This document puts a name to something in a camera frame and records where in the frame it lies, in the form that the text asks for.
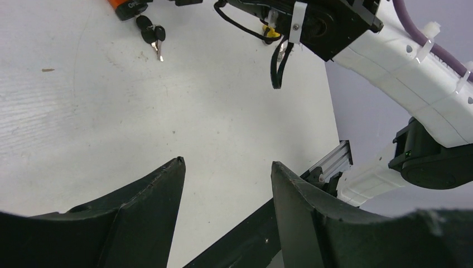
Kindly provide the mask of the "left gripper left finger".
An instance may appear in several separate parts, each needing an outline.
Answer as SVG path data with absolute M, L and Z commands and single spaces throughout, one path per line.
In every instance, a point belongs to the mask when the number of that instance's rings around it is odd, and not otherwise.
M 65 213 L 1 213 L 2 267 L 166 267 L 185 161 Z

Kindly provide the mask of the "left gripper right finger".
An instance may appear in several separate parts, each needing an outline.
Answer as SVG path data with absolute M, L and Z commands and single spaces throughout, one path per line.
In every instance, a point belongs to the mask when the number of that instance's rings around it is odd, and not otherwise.
M 389 218 L 349 205 L 275 161 L 273 200 L 285 267 L 471 267 L 472 211 Z

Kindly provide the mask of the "yellow padlock keys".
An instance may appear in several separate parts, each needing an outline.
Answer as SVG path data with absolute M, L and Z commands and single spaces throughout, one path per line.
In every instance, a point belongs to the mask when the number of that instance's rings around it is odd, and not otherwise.
M 279 44 L 278 54 L 277 54 L 277 63 L 280 63 L 286 53 L 288 41 L 281 41 Z

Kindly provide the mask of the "yellow padlock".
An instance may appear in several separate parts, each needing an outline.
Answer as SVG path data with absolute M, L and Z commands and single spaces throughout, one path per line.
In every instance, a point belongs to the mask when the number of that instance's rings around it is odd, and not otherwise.
M 274 28 L 269 27 L 268 25 L 262 25 L 262 34 L 264 37 L 269 38 L 271 40 L 263 40 L 265 45 L 271 45 L 274 41 L 278 41 L 281 39 L 281 34 L 277 33 Z

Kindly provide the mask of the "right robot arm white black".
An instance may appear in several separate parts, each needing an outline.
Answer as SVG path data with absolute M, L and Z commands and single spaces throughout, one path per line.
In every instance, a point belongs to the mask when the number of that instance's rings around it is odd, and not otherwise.
M 437 23 L 419 30 L 403 1 L 230 1 L 274 29 L 266 42 L 303 44 L 350 69 L 411 116 L 369 165 L 314 183 L 358 207 L 408 184 L 446 190 L 472 182 L 472 65 L 435 42 Z

